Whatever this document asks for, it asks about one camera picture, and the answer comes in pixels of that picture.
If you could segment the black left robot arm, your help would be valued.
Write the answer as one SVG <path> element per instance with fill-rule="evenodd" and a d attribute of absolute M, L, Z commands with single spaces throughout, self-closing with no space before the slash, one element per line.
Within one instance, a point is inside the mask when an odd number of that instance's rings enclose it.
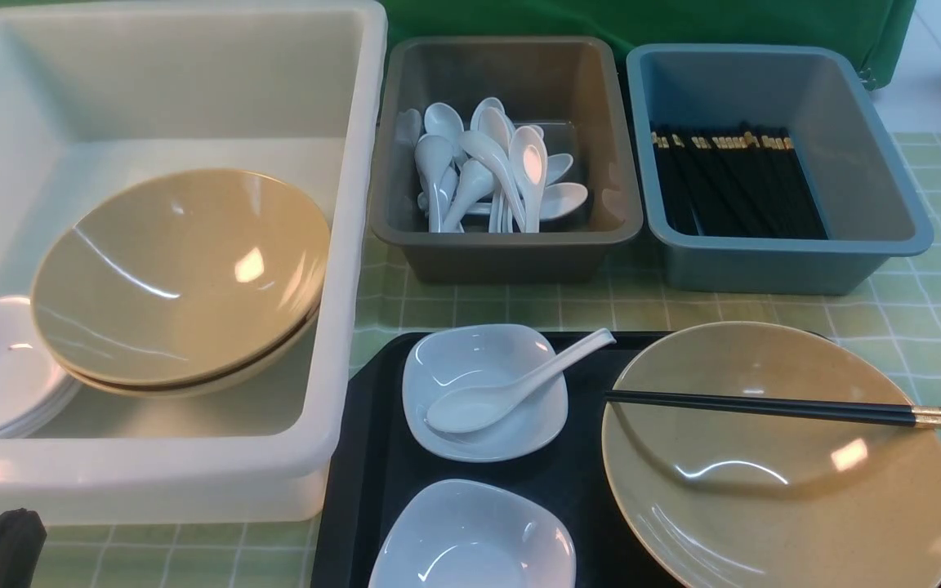
<path fill-rule="evenodd" d="M 29 587 L 47 538 L 40 514 L 18 509 L 0 514 L 0 587 Z"/>

